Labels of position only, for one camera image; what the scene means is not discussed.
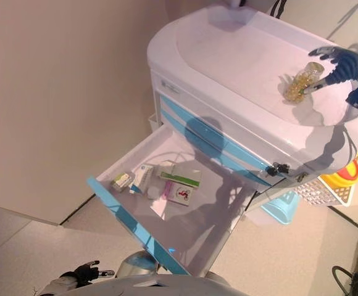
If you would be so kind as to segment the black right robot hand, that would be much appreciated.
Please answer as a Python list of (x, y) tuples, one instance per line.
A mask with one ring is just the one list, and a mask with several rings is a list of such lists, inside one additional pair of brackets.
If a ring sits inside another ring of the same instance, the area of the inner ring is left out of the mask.
[(326, 86), (347, 80), (358, 80), (358, 53), (356, 52), (337, 46), (324, 46), (310, 51), (308, 56), (319, 56), (320, 60), (330, 60), (335, 68), (326, 77), (303, 89), (303, 94), (311, 94)]

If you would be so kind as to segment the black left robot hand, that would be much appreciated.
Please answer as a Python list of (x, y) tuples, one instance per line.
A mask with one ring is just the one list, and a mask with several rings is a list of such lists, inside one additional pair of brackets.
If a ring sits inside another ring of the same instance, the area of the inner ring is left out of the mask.
[(115, 271), (111, 269), (100, 270), (99, 260), (89, 261), (75, 269), (80, 284), (90, 284), (91, 281), (99, 278), (111, 278), (115, 275)]

